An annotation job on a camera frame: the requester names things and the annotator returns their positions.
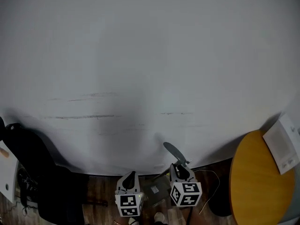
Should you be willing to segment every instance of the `wooden floor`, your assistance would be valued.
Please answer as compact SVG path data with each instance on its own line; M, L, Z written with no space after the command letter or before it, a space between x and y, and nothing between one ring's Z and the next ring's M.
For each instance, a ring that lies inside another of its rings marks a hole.
M223 175L228 175L230 171L231 159L222 161L216 164L204 166L201 169L213 170L217 173L219 177ZM200 210L204 203L208 199L208 191L213 182L215 182L217 177L212 172L195 172L196 178L201 182L202 186L202 197L197 206L197 210ZM100 177L100 176L90 176L88 183L88 194L87 198L90 202L100 202L101 200L108 201L108 207L95 206L95 205L83 205L83 213L86 224L90 225L113 225L114 220L119 217L119 212L114 200L114 192L116 189L116 184L118 177ZM140 177L141 186L150 176ZM0 194L0 214L2 216L4 225L50 225L51 223L44 221L39 215L36 209L29 209L28 215L24 216L22 214L22 205L9 202L2 194ZM154 223L153 217L157 211L164 213L168 222L172 225L184 225L185 222L181 216L181 212L176 208L171 206L170 198L164 200L159 205L153 206L143 206L142 215L140 216L141 225L150 225ZM212 225L235 225L235 221L232 216L228 217L218 217L214 215L209 206L206 205L201 213L201 216Z

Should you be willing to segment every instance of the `yellow table top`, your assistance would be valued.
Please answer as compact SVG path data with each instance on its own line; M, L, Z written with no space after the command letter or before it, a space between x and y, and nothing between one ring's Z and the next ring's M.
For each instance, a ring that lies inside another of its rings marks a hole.
M276 225L294 192L294 169L280 175L262 131L240 142L230 171L230 202L238 225Z

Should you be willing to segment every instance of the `white cable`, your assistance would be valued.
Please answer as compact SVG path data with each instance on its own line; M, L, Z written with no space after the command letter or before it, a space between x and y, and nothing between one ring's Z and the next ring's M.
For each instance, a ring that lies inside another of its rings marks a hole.
M206 203L203 205L201 211L199 212L199 215L200 215L200 213L203 211L205 205L209 202L209 200L210 200L210 199L214 196L214 194L216 193L217 189L219 188L219 186L220 186L220 184L221 184L221 181L220 181L220 178L218 177L218 175L217 175L214 171L212 171L212 170L197 169L196 171L193 171L193 172L197 172L197 171L213 172L213 173L217 176L217 179L219 180L219 185L217 186L217 188L216 188L215 192L213 193L213 195L212 195L212 196L206 201Z

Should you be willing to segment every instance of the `white backdrop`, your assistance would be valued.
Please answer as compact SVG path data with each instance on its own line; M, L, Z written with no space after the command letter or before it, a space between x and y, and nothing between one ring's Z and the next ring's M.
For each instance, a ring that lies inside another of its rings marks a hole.
M0 0L1 115L73 171L159 173L163 141L192 167L229 158L299 63L300 0Z

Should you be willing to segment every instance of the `round wooden table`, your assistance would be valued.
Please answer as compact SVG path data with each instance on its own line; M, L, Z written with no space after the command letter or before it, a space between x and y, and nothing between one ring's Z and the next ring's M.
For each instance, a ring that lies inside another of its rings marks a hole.
M238 225L276 225L294 192L294 169L280 175L262 131L248 133L234 155L229 181Z

